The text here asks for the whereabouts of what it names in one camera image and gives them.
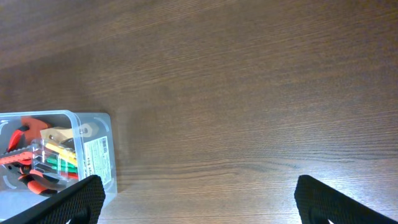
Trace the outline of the orange scraper wooden handle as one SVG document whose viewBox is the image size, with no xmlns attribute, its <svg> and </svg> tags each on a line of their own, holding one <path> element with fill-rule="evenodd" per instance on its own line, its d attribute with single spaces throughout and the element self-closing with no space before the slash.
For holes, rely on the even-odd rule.
<svg viewBox="0 0 398 224">
<path fill-rule="evenodd" d="M 24 144 L 31 144 L 34 140 L 51 140 L 56 143 L 65 143 L 74 138 L 72 128 L 51 126 L 49 123 L 32 117 L 23 117 L 22 126 L 26 125 L 30 129 L 25 133 Z"/>
</svg>

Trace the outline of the orange black needle-nose pliers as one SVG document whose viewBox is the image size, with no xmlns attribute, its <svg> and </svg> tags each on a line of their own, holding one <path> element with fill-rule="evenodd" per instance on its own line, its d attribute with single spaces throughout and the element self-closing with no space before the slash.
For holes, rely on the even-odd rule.
<svg viewBox="0 0 398 224">
<path fill-rule="evenodd" d="M 6 164 L 5 168 L 17 175 L 19 182 L 22 182 L 31 192 L 44 197 L 51 197 L 58 193 L 60 179 L 56 179 L 43 172 L 32 169 L 31 166 L 14 162 Z"/>
</svg>

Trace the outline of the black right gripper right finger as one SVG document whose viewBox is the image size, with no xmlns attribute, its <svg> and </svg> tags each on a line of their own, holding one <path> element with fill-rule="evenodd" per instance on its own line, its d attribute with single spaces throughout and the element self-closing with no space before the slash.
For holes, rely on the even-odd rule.
<svg viewBox="0 0 398 224">
<path fill-rule="evenodd" d="M 303 224 L 397 224 L 310 175 L 298 177 L 294 198 Z"/>
</svg>

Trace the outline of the orange socket bit rail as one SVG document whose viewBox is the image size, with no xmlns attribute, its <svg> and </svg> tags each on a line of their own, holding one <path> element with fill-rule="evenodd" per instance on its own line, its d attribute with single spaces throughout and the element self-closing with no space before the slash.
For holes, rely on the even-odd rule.
<svg viewBox="0 0 398 224">
<path fill-rule="evenodd" d="M 10 152 L 1 154 L 1 165 L 12 164 L 18 162 L 23 165 L 31 165 L 33 159 L 32 149 L 23 147 Z"/>
</svg>

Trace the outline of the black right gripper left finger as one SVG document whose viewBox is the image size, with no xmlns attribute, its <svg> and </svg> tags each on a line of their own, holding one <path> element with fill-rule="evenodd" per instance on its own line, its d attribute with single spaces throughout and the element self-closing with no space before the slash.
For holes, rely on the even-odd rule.
<svg viewBox="0 0 398 224">
<path fill-rule="evenodd" d="M 91 175 L 3 224 L 97 224 L 106 194 L 101 177 Z"/>
</svg>

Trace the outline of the red black side cutters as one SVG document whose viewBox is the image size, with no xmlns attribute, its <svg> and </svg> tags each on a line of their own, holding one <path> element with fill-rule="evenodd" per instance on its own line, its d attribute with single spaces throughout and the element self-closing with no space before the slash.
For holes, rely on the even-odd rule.
<svg viewBox="0 0 398 224">
<path fill-rule="evenodd" d="M 25 141 L 25 133 L 30 129 L 30 127 L 23 125 L 16 129 L 9 140 L 8 147 L 6 149 L 6 152 L 11 152 L 16 149 L 19 149 L 21 144 Z"/>
</svg>

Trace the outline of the clear plastic container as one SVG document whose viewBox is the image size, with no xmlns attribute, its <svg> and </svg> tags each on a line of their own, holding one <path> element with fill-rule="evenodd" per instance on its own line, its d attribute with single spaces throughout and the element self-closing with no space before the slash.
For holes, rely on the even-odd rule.
<svg viewBox="0 0 398 224">
<path fill-rule="evenodd" d="M 72 128 L 74 138 L 59 143 L 76 153 L 78 180 L 59 183 L 58 193 L 91 176 L 101 177 L 106 194 L 105 203 L 110 203 L 118 193 L 116 163 L 114 158 L 111 119 L 106 113 L 74 113 L 68 110 L 29 111 L 1 113 L 1 154 L 6 152 L 12 133 L 22 126 L 23 117 L 32 117 L 51 126 Z M 20 148 L 29 147 L 22 143 Z M 31 192 L 17 175 L 1 165 L 1 220 L 21 213 L 48 199 Z"/>
</svg>

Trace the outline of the clear case of screwdrivers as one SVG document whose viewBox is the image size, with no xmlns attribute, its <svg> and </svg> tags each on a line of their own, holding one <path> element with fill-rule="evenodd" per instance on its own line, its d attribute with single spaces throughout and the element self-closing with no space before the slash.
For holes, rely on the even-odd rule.
<svg viewBox="0 0 398 224">
<path fill-rule="evenodd" d="M 78 180 L 78 162 L 73 149 L 50 140 L 32 141 L 32 168 L 47 177 L 69 182 Z"/>
</svg>

